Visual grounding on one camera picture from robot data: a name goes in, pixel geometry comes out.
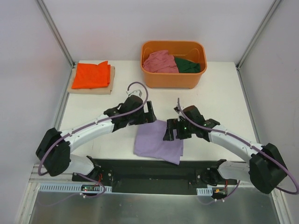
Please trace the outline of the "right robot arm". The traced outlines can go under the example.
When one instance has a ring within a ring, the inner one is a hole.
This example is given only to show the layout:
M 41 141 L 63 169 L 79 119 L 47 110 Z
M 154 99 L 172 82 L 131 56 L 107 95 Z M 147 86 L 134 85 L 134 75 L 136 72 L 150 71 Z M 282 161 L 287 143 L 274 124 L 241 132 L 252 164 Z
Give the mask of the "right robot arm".
M 287 176 L 287 167 L 277 147 L 271 143 L 252 143 L 227 129 L 214 119 L 205 119 L 196 106 L 183 110 L 175 107 L 178 118 L 168 119 L 164 141 L 185 140 L 196 135 L 207 142 L 219 145 L 243 160 L 232 162 L 220 160 L 212 168 L 212 185 L 226 179 L 250 182 L 264 194 L 272 192 Z

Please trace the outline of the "lavender t shirt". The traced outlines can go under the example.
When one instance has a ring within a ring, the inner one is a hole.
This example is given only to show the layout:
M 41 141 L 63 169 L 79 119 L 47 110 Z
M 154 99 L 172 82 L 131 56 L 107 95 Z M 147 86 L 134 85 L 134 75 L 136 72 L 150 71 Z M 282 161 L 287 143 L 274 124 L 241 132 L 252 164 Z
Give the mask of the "lavender t shirt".
M 184 142 L 178 139 L 164 141 L 165 133 L 166 122 L 162 120 L 140 125 L 135 138 L 134 154 L 178 165 L 183 156 Z

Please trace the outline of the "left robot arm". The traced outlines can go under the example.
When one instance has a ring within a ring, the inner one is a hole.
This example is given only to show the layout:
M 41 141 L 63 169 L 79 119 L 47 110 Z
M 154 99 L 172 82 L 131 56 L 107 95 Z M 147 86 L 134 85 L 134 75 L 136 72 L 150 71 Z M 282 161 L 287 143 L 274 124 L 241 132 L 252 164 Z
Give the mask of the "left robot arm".
M 93 139 L 116 132 L 127 126 L 153 123 L 156 116 L 151 101 L 144 102 L 136 95 L 129 96 L 124 103 L 107 109 L 94 120 L 75 128 L 58 131 L 49 129 L 36 150 L 40 160 L 38 174 L 58 176 L 76 173 L 93 182 L 99 176 L 98 166 L 91 156 L 77 156 L 73 151 Z

